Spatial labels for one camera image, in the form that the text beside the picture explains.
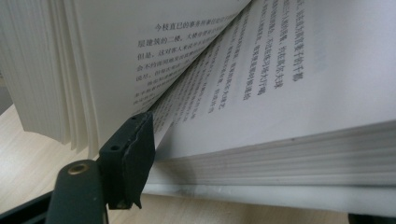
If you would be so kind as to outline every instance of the book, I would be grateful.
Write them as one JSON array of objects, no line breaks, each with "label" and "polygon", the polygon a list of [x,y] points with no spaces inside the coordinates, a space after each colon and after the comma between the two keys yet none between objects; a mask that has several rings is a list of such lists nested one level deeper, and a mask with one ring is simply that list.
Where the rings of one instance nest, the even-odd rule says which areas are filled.
[{"label": "book", "polygon": [[[0,66],[24,129],[94,156],[152,110],[151,193],[395,198],[392,1],[0,4]],[[396,215],[385,202],[346,209]]]}]

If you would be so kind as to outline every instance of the white page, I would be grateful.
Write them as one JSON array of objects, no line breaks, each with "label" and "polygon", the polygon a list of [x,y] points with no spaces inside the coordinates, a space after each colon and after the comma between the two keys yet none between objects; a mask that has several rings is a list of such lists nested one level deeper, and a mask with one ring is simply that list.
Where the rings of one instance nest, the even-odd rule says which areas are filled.
[{"label": "white page", "polygon": [[132,114],[147,110],[247,2],[67,2],[99,146]]},{"label": "white page", "polygon": [[395,120],[395,9],[394,1],[254,2],[223,37],[210,74],[201,73],[206,81],[187,74],[192,81],[175,87],[174,123],[157,133],[165,134],[157,159]]},{"label": "white page", "polygon": [[396,216],[396,188],[349,186],[211,186],[147,184],[144,192],[239,203]]}]

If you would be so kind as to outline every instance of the wooden surface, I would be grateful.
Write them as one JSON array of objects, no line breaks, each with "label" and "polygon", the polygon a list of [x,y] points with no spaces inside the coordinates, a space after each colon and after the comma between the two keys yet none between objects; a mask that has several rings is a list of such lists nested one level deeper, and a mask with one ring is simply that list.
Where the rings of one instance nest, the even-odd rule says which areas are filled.
[{"label": "wooden surface", "polygon": [[[0,213],[52,190],[58,171],[82,160],[52,139],[24,132],[12,106],[0,116]],[[110,211],[110,223],[347,223],[347,214],[200,199],[142,196],[143,209]]]}]

